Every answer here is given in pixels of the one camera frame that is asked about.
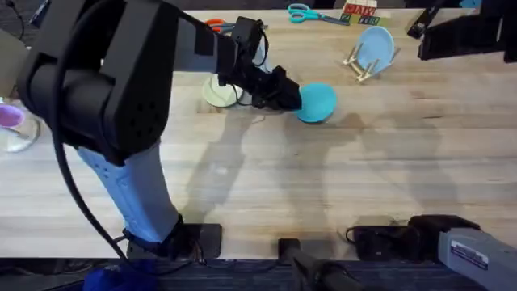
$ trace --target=black mount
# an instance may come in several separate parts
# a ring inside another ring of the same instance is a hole
[[[517,29],[514,0],[483,1],[479,15],[467,15],[427,27],[439,6],[428,8],[408,32],[418,37],[423,32],[418,57],[423,61],[478,53],[505,52],[504,61],[517,61]]]
[[[308,286],[313,291],[385,291],[379,287],[363,287],[340,264],[329,259],[316,259],[301,250],[296,238],[278,241],[278,256],[282,264],[291,264],[297,286]]]

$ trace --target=cable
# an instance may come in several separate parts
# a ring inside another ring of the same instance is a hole
[[[192,264],[192,261],[187,262],[177,268],[171,269],[169,271],[165,272],[159,272],[159,273],[153,273],[153,272],[147,272],[144,270],[140,270],[137,267],[135,267],[131,261],[125,256],[125,254],[122,252],[120,247],[117,245],[116,241],[111,238],[109,233],[103,228],[103,226],[99,223],[97,218],[93,215],[93,213],[90,211],[88,206],[86,205],[85,201],[82,199],[81,193],[78,190],[77,185],[74,182],[74,177],[72,176],[72,173],[70,171],[68,161],[66,159],[66,153],[65,148],[63,146],[63,138],[61,135],[61,123],[60,123],[60,112],[61,112],[61,105],[62,105],[62,88],[63,84],[65,82],[65,72],[66,68],[69,65],[70,57],[72,55],[72,50],[77,44],[79,37],[81,34],[90,26],[90,20],[98,14],[100,11],[105,9],[107,6],[110,6],[112,3],[118,2],[121,0],[101,0],[99,2],[96,2],[89,10],[87,10],[84,15],[79,19],[77,24],[74,27],[74,30],[70,36],[68,44],[65,46],[65,49],[63,51],[62,56],[57,61],[57,68],[56,68],[56,74],[55,79],[53,83],[53,100],[51,104],[50,109],[50,118],[49,123],[50,127],[52,128],[52,137],[53,137],[53,144],[54,144],[54,150],[56,152],[56,158],[57,163],[59,166],[59,169],[61,171],[61,174],[63,175],[63,179],[65,180],[66,186],[70,191],[70,194],[72,195],[76,205],[81,209],[82,214],[84,217],[88,220],[88,222],[94,227],[94,229],[100,234],[101,237],[104,238],[107,244],[110,245],[110,247],[115,251],[115,253],[122,259],[124,263],[126,263],[130,268],[135,270],[136,272],[140,272],[145,275],[149,276],[163,276],[168,275],[173,272],[177,272],[186,266]]]
[[[264,65],[264,63],[267,60],[267,53],[269,52],[269,41],[267,40],[266,32],[264,31],[263,28],[260,28],[260,32],[264,36],[264,43],[265,43],[265,50],[266,51],[264,52],[264,58],[262,59],[260,64],[254,64],[255,66],[258,66],[258,67],[260,67],[261,65]]]
[[[5,0],[4,2],[7,7],[11,8],[14,11],[14,13],[16,14],[16,18],[19,20],[20,26],[22,28],[22,32],[20,32],[18,39],[22,40],[23,36],[25,35],[25,23],[23,22],[23,17],[18,12],[18,9],[16,9],[16,5],[12,0]]]
[[[198,259],[198,264],[200,266],[203,266],[206,268],[222,270],[222,271],[227,271],[227,272],[232,272],[232,273],[237,273],[237,274],[256,274],[256,273],[264,273],[264,272],[272,271],[273,269],[279,267],[279,265],[280,265],[279,261],[276,260],[271,266],[267,266],[265,268],[258,268],[258,269],[251,269],[251,270],[237,270],[235,268],[237,267],[238,260],[234,259],[234,260],[232,260],[232,263],[229,266],[212,266],[212,265],[208,264],[207,260],[204,258],[203,248],[201,247],[201,245],[198,242],[195,242],[195,246],[197,247],[199,256],[200,256]]]

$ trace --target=wooden tabletop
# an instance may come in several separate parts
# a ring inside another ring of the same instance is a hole
[[[501,53],[420,61],[419,41],[405,34],[417,11],[390,12],[401,51],[366,85],[341,65],[365,26],[293,24],[286,11],[191,13],[263,19],[272,64],[338,93],[328,122],[309,125],[292,113],[211,109],[200,99],[207,74],[174,74],[161,148],[167,186],[187,222],[223,225],[223,257],[275,257],[278,238],[297,237],[314,255],[348,258],[338,232],[421,213],[460,215],[517,247],[517,66]],[[67,152],[86,202],[120,235],[100,181]],[[31,149],[0,154],[0,169],[0,256],[115,256],[67,192],[48,130]]]

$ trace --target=black device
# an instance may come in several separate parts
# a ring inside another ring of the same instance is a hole
[[[308,286],[314,291],[387,291],[381,287],[363,286],[337,262],[306,254],[297,238],[279,239],[278,256],[282,264],[291,265],[295,290]]]
[[[517,2],[486,0],[479,15],[466,15],[423,32],[418,57],[431,60],[478,53],[505,52],[504,61],[517,61]],[[419,29],[410,31],[418,36]]]
[[[419,215],[413,216],[407,226],[354,226],[345,236],[363,261],[439,262],[439,235],[455,228],[481,230],[479,225],[456,215]]]

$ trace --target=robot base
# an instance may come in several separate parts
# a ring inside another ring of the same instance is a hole
[[[182,225],[184,236],[174,238],[176,247],[175,259],[188,259],[194,257],[197,251],[192,242],[198,242],[204,259],[216,259],[221,255],[222,226],[212,223],[185,223]],[[129,242],[127,256],[129,259],[156,259],[151,251]]]

